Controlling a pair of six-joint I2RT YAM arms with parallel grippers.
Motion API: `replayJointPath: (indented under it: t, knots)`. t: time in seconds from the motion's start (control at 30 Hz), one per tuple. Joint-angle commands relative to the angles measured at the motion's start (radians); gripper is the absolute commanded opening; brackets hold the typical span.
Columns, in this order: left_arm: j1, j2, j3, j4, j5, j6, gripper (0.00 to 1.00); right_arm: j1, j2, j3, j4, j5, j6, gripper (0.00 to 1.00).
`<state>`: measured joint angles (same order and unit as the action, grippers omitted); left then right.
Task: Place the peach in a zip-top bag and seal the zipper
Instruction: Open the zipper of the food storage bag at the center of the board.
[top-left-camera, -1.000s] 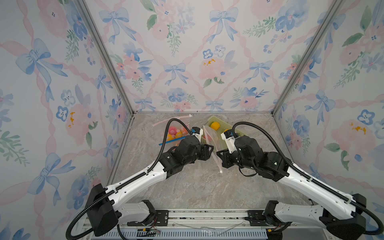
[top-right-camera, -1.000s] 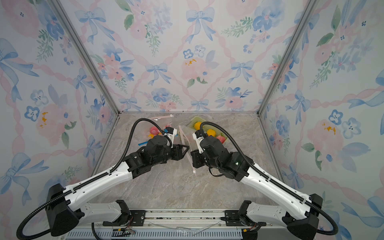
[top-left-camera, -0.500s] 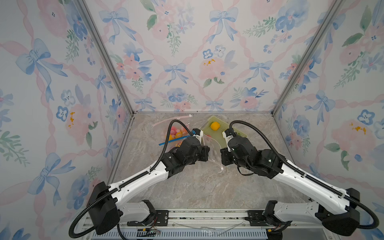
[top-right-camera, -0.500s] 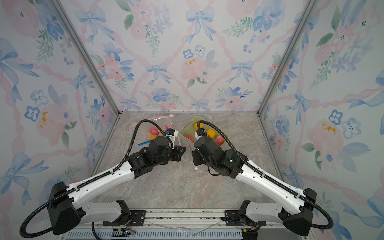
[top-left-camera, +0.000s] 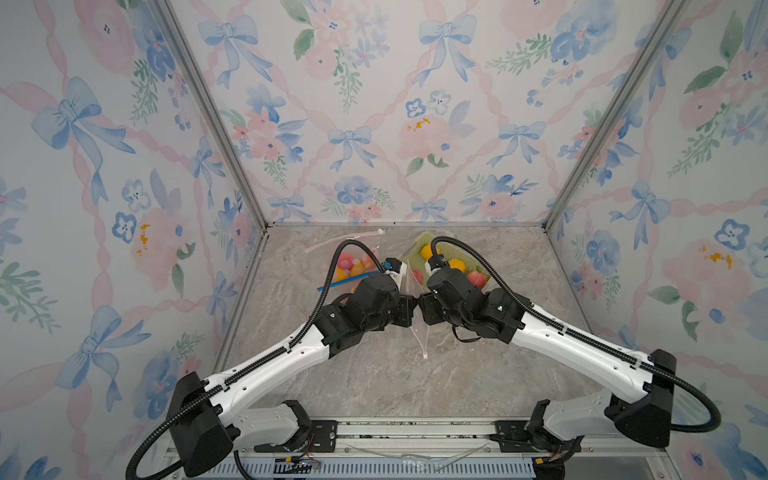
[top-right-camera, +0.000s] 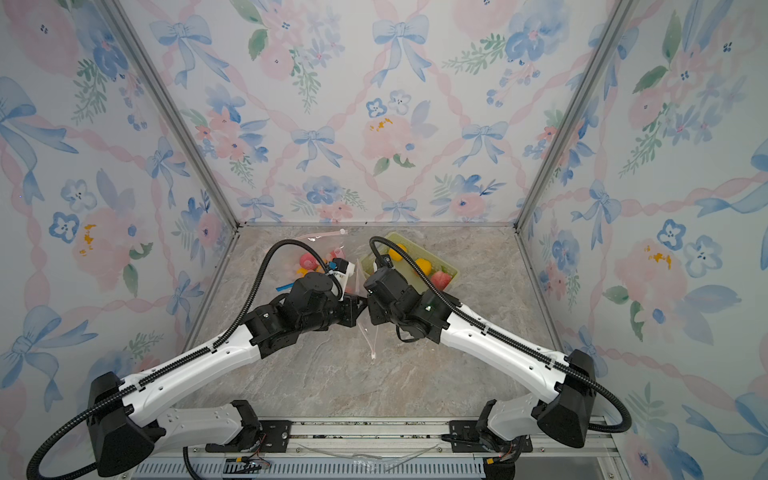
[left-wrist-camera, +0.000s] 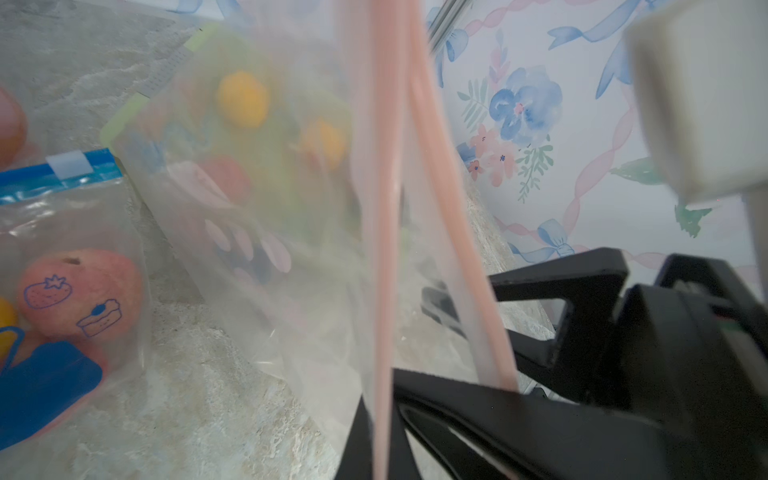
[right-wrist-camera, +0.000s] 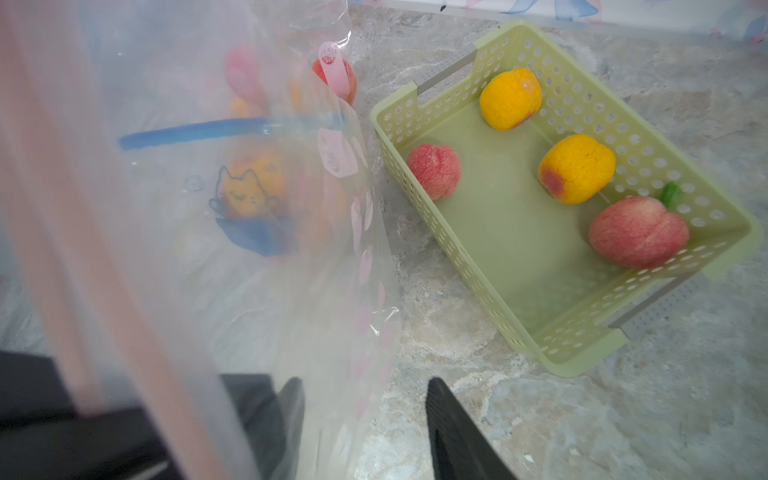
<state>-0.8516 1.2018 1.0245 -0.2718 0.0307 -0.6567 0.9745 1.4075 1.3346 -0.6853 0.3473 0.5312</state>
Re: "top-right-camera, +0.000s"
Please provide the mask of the yellow peach top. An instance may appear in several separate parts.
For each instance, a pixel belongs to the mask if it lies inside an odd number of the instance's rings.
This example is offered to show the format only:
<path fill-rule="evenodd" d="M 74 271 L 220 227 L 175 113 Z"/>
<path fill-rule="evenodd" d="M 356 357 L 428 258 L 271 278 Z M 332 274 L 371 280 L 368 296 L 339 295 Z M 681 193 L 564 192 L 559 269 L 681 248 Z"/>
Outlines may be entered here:
<path fill-rule="evenodd" d="M 388 255 L 393 262 L 400 262 L 403 260 L 403 253 L 407 253 L 407 248 L 402 244 L 397 244 L 395 248 L 390 247 Z"/>

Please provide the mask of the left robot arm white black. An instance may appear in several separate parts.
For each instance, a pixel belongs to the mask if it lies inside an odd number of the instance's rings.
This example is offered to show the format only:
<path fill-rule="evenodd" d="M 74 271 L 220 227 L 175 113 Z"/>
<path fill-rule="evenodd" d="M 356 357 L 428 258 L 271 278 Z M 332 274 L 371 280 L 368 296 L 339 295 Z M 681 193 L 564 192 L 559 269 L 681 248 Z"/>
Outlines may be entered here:
<path fill-rule="evenodd" d="M 310 272 L 287 293 L 247 313 L 229 338 L 219 336 L 190 353 L 123 379 L 107 373 L 93 381 L 95 405 L 133 386 L 135 392 L 88 420 L 97 471 L 102 476 L 127 471 L 149 456 L 187 446 L 213 452 L 240 452 L 265 433 L 253 407 L 233 400 L 209 409 L 177 409 L 175 403 L 227 373 L 296 344 L 300 335 L 332 325 L 352 328 L 366 300 L 345 292 L 355 266 L 336 258 L 328 274 Z"/>

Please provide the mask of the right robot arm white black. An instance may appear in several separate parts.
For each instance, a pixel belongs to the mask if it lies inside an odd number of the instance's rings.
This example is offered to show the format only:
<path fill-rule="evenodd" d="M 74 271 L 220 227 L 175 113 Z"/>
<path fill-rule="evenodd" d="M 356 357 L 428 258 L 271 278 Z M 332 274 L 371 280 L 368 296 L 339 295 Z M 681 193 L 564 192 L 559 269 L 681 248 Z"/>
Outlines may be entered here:
<path fill-rule="evenodd" d="M 502 451 L 519 437 L 544 434 L 571 448 L 586 443 L 596 392 L 557 370 L 557 363 L 594 378 L 581 355 L 526 341 L 482 318 L 459 299 L 441 291 L 419 293 L 397 270 L 383 268 L 364 283 L 374 323 L 390 322 L 413 339 L 427 339 L 471 355 L 528 390 L 524 396 L 490 400 L 476 424 L 478 442 Z"/>

